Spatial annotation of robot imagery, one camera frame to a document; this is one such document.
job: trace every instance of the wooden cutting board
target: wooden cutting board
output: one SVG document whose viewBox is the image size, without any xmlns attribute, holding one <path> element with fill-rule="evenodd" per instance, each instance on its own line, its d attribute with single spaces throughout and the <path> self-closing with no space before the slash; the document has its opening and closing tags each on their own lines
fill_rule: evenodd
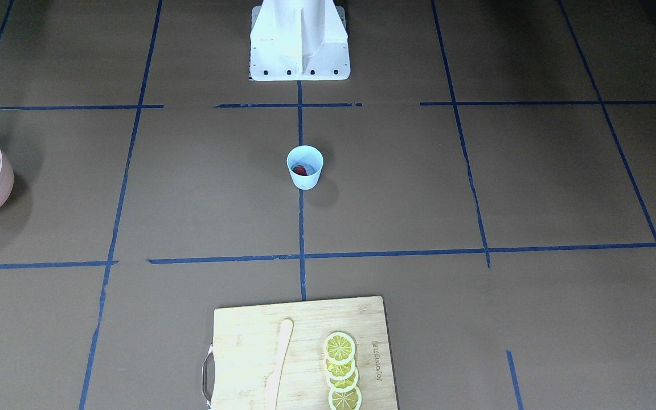
<svg viewBox="0 0 656 410">
<path fill-rule="evenodd" d="M 275 370 L 284 319 L 294 325 L 278 410 L 330 410 L 323 341 L 335 331 L 356 341 L 361 410 L 397 410 L 381 296 L 216 309 L 214 410 L 265 409 L 265 382 Z"/>
</svg>

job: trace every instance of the lime slice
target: lime slice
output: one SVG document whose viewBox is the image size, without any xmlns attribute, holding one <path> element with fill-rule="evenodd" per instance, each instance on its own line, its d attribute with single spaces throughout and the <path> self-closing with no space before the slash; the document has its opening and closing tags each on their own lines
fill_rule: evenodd
<svg viewBox="0 0 656 410">
<path fill-rule="evenodd" d="M 346 380 L 356 371 L 356 361 L 351 360 L 346 364 L 337 365 L 330 360 L 326 360 L 326 371 L 330 373 L 331 379 Z"/>
<path fill-rule="evenodd" d="M 337 365 L 348 363 L 356 355 L 356 342 L 344 332 L 333 332 L 323 342 L 326 359 Z"/>
<path fill-rule="evenodd" d="M 353 390 L 354 387 L 359 383 L 359 368 L 349 374 L 348 379 L 345 380 L 336 380 L 331 378 L 330 374 L 326 374 L 326 381 L 328 381 L 328 387 L 331 390 L 339 393 L 345 393 L 349 390 Z"/>
<path fill-rule="evenodd" d="M 361 407 L 361 390 L 357 387 L 348 392 L 331 390 L 328 393 L 328 405 L 331 410 L 359 410 Z"/>
</svg>

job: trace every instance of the lemon slice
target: lemon slice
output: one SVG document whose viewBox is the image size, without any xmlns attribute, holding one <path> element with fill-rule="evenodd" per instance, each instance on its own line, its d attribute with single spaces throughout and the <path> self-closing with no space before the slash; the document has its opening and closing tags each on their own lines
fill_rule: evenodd
<svg viewBox="0 0 656 410">
<path fill-rule="evenodd" d="M 330 374 L 326 374 L 326 381 L 328 381 L 328 387 L 331 390 L 339 393 L 348 392 L 349 390 L 353 390 L 359 383 L 359 368 L 356 368 L 345 380 L 336 380 L 331 378 Z"/>
<path fill-rule="evenodd" d="M 356 342 L 344 332 L 333 332 L 323 342 L 326 359 L 337 365 L 348 363 L 356 355 Z"/>
<path fill-rule="evenodd" d="M 328 405 L 331 410 L 359 410 L 361 407 L 361 390 L 357 387 L 348 392 L 331 390 L 328 393 Z"/>
<path fill-rule="evenodd" d="M 326 371 L 330 373 L 331 379 L 346 380 L 356 371 L 356 361 L 351 360 L 346 364 L 337 365 L 330 360 L 326 360 Z"/>
</svg>

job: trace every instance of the cutting board handle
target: cutting board handle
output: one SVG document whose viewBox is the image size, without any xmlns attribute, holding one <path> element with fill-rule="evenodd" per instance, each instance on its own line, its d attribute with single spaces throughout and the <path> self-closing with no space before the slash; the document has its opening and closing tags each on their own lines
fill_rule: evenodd
<svg viewBox="0 0 656 410">
<path fill-rule="evenodd" d="M 204 399 L 206 399 L 206 408 L 211 408 L 211 394 L 207 392 L 206 387 L 206 362 L 209 361 L 209 356 L 214 356 L 214 343 L 209 345 L 209 350 L 206 352 L 206 358 L 204 358 L 204 364 L 201 366 L 201 392 L 204 394 Z"/>
</svg>

